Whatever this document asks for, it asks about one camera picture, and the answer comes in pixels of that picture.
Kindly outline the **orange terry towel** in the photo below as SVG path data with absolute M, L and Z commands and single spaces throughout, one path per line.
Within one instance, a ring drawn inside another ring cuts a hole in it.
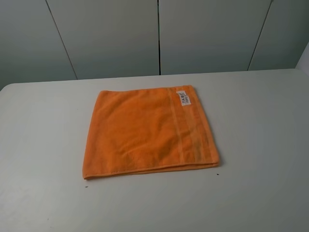
M 84 179 L 204 169 L 219 163 L 193 86 L 98 94 L 85 146 Z

